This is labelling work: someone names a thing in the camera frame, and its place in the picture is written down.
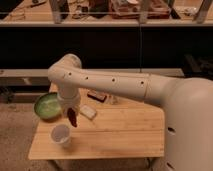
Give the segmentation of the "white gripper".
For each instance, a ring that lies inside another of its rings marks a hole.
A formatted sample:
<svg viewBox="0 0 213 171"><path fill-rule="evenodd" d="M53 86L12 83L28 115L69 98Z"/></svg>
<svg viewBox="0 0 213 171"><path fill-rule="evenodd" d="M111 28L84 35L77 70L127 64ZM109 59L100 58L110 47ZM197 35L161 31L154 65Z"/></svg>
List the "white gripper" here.
<svg viewBox="0 0 213 171"><path fill-rule="evenodd" d="M81 101L80 94L77 94L71 98L65 98L65 97L62 97L60 94L58 94L57 98L61 106L63 116L67 115L67 112L69 109L72 109L75 112L75 115L78 115L80 101Z"/></svg>

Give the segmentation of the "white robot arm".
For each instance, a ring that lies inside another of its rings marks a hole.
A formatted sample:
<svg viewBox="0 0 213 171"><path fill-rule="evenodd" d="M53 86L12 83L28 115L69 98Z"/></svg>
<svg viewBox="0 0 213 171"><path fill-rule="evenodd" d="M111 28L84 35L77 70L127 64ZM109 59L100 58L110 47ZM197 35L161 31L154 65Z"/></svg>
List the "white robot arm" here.
<svg viewBox="0 0 213 171"><path fill-rule="evenodd" d="M149 73L87 70L74 54L48 69L58 100L71 125L77 125L81 88L144 102L165 115L165 171L213 171L213 81Z"/></svg>

